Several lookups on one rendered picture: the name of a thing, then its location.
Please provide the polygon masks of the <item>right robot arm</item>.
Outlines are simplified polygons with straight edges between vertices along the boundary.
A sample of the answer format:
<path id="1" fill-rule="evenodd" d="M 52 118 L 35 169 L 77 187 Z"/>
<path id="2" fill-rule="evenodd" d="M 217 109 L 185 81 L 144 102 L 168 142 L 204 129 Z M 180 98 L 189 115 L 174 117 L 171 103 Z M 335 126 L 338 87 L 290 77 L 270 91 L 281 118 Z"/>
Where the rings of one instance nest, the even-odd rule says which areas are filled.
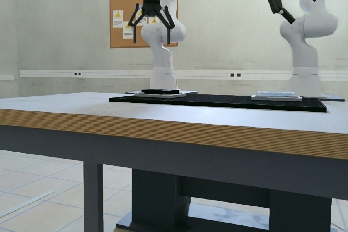
<path id="1" fill-rule="evenodd" d="M 161 6 L 168 6 L 175 27 L 170 32 L 170 42 L 183 41 L 186 28 L 176 18 L 177 0 L 160 0 Z M 163 23 L 145 24 L 141 29 L 143 40 L 153 52 L 153 75 L 150 79 L 150 89 L 179 90 L 174 76 L 173 54 L 163 47 L 167 43 L 167 28 Z M 181 91 L 181 90 L 179 90 Z"/>

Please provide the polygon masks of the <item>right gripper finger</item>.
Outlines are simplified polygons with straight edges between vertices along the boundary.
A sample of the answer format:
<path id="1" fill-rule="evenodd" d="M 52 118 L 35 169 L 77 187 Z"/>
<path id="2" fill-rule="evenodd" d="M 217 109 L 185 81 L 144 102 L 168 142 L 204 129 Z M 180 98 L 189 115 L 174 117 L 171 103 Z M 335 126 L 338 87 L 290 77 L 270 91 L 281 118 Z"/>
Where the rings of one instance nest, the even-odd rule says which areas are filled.
<path id="1" fill-rule="evenodd" d="M 172 20 L 172 17 L 168 11 L 168 6 L 165 5 L 165 6 L 162 6 L 162 10 L 164 11 L 165 15 L 166 15 L 166 18 L 168 19 L 168 22 L 167 20 L 163 17 L 163 15 L 161 14 L 161 12 L 159 11 L 159 9 L 155 6 L 154 7 L 155 11 L 158 13 L 157 14 L 157 17 L 162 21 L 162 23 L 166 26 L 167 28 L 167 44 L 170 44 L 170 32 L 172 31 L 172 28 L 175 27 L 175 24 Z"/>
<path id="2" fill-rule="evenodd" d="M 132 23 L 137 11 L 142 8 L 142 5 L 139 4 L 139 3 L 136 3 L 135 5 L 135 11 L 134 13 L 132 14 L 129 22 L 128 22 L 128 25 L 131 26 L 131 30 L 133 30 L 133 43 L 136 43 L 136 24 L 146 15 L 146 13 L 150 10 L 151 6 L 148 6 L 145 11 L 140 15 L 140 17 L 134 22 Z"/>

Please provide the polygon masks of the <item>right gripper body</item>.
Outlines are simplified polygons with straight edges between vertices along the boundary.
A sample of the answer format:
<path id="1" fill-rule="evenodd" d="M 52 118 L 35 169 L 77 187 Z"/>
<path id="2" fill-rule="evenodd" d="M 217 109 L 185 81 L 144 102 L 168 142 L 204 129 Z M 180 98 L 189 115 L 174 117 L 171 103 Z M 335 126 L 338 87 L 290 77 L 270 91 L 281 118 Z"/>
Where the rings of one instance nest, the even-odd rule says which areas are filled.
<path id="1" fill-rule="evenodd" d="M 161 10 L 160 0 L 143 0 L 142 9 L 145 10 L 148 6 L 151 6 L 150 10 L 146 13 L 148 16 L 156 16 L 158 13 L 155 11 L 156 6 L 159 11 Z"/>

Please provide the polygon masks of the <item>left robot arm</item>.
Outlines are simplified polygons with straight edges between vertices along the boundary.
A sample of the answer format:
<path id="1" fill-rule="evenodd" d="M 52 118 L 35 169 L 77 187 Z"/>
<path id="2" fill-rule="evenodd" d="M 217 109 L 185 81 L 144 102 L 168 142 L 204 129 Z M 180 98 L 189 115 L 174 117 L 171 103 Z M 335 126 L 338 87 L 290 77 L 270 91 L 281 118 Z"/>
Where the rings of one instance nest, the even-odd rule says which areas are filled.
<path id="1" fill-rule="evenodd" d="M 318 77 L 318 51 L 307 44 L 306 39 L 332 35 L 338 20 L 326 9 L 324 0 L 299 0 L 299 6 L 309 14 L 294 16 L 296 21 L 292 24 L 284 19 L 279 27 L 281 36 L 293 51 L 292 75 L 288 79 L 287 92 L 294 92 L 296 96 L 325 97 Z"/>

